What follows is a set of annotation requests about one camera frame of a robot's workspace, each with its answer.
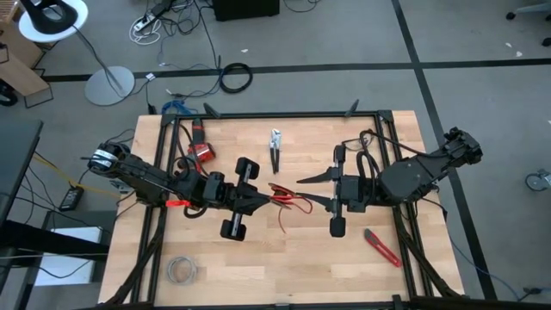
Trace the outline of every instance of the power strip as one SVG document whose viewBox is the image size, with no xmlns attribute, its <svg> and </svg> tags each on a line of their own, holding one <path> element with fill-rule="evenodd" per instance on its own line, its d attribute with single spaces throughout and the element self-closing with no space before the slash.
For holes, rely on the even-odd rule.
<svg viewBox="0 0 551 310">
<path fill-rule="evenodd" d="M 145 15 L 145 20 L 141 20 L 136 23 L 134 25 L 134 30 L 140 31 L 141 29 L 149 26 L 149 24 L 151 24 L 152 22 L 155 22 L 156 19 L 157 17 L 155 17 L 155 15 L 153 15 L 151 12 L 147 12 L 147 14 Z"/>
</svg>

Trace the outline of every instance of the desk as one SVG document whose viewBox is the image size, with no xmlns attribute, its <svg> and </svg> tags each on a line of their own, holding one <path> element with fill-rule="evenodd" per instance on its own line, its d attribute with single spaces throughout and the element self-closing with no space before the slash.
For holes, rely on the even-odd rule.
<svg viewBox="0 0 551 310">
<path fill-rule="evenodd" d="M 399 140 L 423 151 L 424 144 L 417 118 L 412 111 L 394 111 Z M 161 116 L 140 116 L 132 152 L 153 164 Z M 190 121 L 183 121 L 190 128 Z M 342 140 L 357 137 L 360 131 L 375 129 L 373 117 L 275 118 L 205 120 L 207 141 L 217 158 L 205 164 L 207 171 L 222 171 L 226 181 L 237 181 L 233 172 L 239 157 L 260 164 L 259 191 L 269 193 L 268 182 L 296 191 L 332 195 L 332 184 L 296 184 L 304 177 L 317 175 L 332 165 L 332 153 Z M 171 130 L 165 138 L 161 167 L 166 167 Z M 282 131 L 280 173 L 272 174 L 269 134 Z M 180 137 L 185 145 L 183 132 Z M 387 146 L 391 161 L 393 149 Z M 380 167 L 382 156 L 377 140 L 369 146 Z M 357 175 L 355 153 L 348 152 L 344 172 Z M 403 151 L 403 156 L 412 156 Z M 428 198 L 437 200 L 436 194 Z M 133 204 L 129 198 L 124 210 Z M 448 231 L 438 207 L 421 201 L 418 225 L 426 257 L 451 288 L 462 292 L 461 279 L 449 242 Z M 136 261 L 145 208 L 138 205 L 124 213 L 113 231 L 112 243 L 103 278 L 100 301 L 106 301 L 127 278 Z M 329 234 L 330 214 L 314 204 L 310 215 L 298 210 L 284 211 L 284 234 L 278 226 L 277 207 L 267 205 L 253 216 L 245 216 L 247 236 L 235 242 L 219 236 L 220 224 L 229 219 L 228 211 L 208 210 L 196 220 L 184 218 L 179 208 L 170 208 L 161 256 L 156 306 L 250 305 L 275 303 L 320 303 L 389 301 L 391 295 L 407 300 L 403 269 L 385 260 L 363 239 L 365 227 L 376 233 L 394 253 L 399 244 L 391 208 L 369 207 L 365 214 L 347 214 L 347 233 L 342 239 Z M 186 287 L 171 284 L 166 265 L 175 256 L 190 256 L 198 265 L 195 283 Z M 416 262 L 412 262 L 417 291 L 422 293 Z M 141 300 L 145 300 L 151 262 L 142 278 Z"/>
</svg>

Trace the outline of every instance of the red box cutter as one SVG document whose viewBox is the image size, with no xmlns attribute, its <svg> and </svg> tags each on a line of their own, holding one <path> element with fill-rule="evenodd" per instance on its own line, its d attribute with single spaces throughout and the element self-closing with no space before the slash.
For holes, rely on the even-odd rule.
<svg viewBox="0 0 551 310">
<path fill-rule="evenodd" d="M 363 236 L 368 241 L 370 245 L 372 245 L 383 257 L 385 257 L 390 263 L 392 263 L 394 266 L 399 267 L 402 265 L 402 262 L 394 255 L 394 253 L 388 248 L 382 244 L 382 242 L 377 238 L 377 236 L 369 230 L 369 228 L 366 228 L 363 232 Z"/>
</svg>

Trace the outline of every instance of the wooden table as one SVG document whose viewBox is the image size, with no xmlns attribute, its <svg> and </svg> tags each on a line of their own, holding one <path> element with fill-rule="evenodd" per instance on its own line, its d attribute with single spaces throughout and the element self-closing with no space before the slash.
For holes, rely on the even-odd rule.
<svg viewBox="0 0 551 310">
<path fill-rule="evenodd" d="M 399 140 L 423 151 L 424 144 L 413 111 L 394 111 Z M 158 140 L 160 116 L 141 116 L 136 127 L 132 152 L 153 163 Z M 332 184 L 297 184 L 296 180 L 317 175 L 332 165 L 335 145 L 357 137 L 360 131 L 374 127 L 373 118 L 248 119 L 204 121 L 207 141 L 217 158 L 205 164 L 208 171 L 222 171 L 226 181 L 237 181 L 236 161 L 245 156 L 260 164 L 260 175 L 251 181 L 259 191 L 269 193 L 268 182 L 317 195 L 332 195 Z M 190 128 L 190 121 L 183 124 Z M 282 132 L 280 173 L 272 174 L 269 134 L 272 128 Z M 166 167 L 170 137 L 164 149 L 161 167 Z M 393 160 L 392 147 L 389 156 Z M 382 167 L 376 140 L 369 149 Z M 345 173 L 357 175 L 355 153 L 348 152 Z M 407 151 L 403 156 L 412 156 Z M 438 199 L 436 194 L 428 198 Z M 120 210 L 133 203 L 133 197 Z M 103 278 L 100 301 L 111 297 L 126 279 L 138 252 L 145 208 L 139 205 L 117 221 Z M 244 305 L 275 303 L 319 303 L 389 301 L 391 295 L 407 300 L 404 272 L 367 244 L 362 233 L 369 227 L 381 241 L 399 256 L 399 244 L 390 208 L 368 207 L 365 214 L 347 214 L 347 233 L 342 239 L 329 234 L 328 214 L 314 204 L 312 214 L 284 210 L 283 233 L 277 221 L 278 207 L 266 205 L 253 216 L 245 216 L 247 236 L 244 242 L 220 237 L 223 219 L 231 213 L 208 210 L 196 220 L 188 220 L 179 208 L 170 208 L 161 259 L 156 306 Z M 462 292 L 461 279 L 448 237 L 442 212 L 428 202 L 418 203 L 418 225 L 426 257 L 451 288 Z M 166 265 L 173 257 L 190 256 L 198 265 L 195 283 L 171 284 Z M 411 257 L 418 292 L 422 292 L 417 262 Z M 144 273 L 142 300 L 145 300 L 150 270 Z"/>
</svg>

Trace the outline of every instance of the black desk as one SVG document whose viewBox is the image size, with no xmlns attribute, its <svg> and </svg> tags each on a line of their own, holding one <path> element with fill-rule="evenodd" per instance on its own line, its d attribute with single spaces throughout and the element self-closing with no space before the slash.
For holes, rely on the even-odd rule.
<svg viewBox="0 0 551 310">
<path fill-rule="evenodd" d="M 60 255 L 97 253 L 102 255 L 87 258 L 103 262 L 107 259 L 105 253 L 108 253 L 108 245 L 8 220 L 15 195 L 38 145 L 41 129 L 42 121 L 10 120 L 0 123 L 0 257 L 40 255 L 42 252 Z M 27 257 L 0 259 L 0 292 L 10 268 L 35 266 L 39 262 L 40 259 Z"/>
</svg>

